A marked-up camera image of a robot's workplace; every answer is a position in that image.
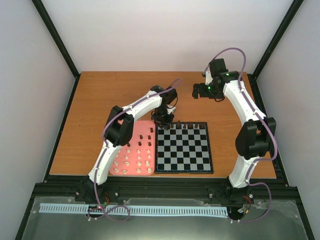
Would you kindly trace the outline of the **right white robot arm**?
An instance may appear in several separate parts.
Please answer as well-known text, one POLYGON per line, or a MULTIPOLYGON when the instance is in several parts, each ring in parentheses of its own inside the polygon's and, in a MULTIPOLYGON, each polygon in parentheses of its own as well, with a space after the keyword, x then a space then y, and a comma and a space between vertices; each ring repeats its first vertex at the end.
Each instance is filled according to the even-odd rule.
POLYGON ((202 76, 205 82, 194 84, 193 98, 209 98, 216 102, 228 99, 241 122, 241 129, 235 139, 238 157, 221 194, 227 202, 237 203, 247 193, 258 162, 274 146, 276 121, 257 107, 240 73, 229 71, 224 59, 211 60, 202 76))

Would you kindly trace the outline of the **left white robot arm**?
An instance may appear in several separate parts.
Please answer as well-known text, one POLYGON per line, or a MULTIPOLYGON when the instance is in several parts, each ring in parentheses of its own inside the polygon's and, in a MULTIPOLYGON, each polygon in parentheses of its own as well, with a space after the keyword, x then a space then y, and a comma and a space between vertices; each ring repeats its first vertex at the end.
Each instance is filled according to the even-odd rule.
POLYGON ((133 103, 123 107, 116 105, 111 109, 102 131, 101 151, 92 170, 83 180, 86 195, 92 201, 103 198, 104 188, 100 185, 106 182, 117 153, 130 142, 135 122, 154 110, 151 119, 155 125, 168 128, 174 119, 173 108, 169 104, 177 98, 178 93, 173 86, 164 89, 155 85, 133 103))

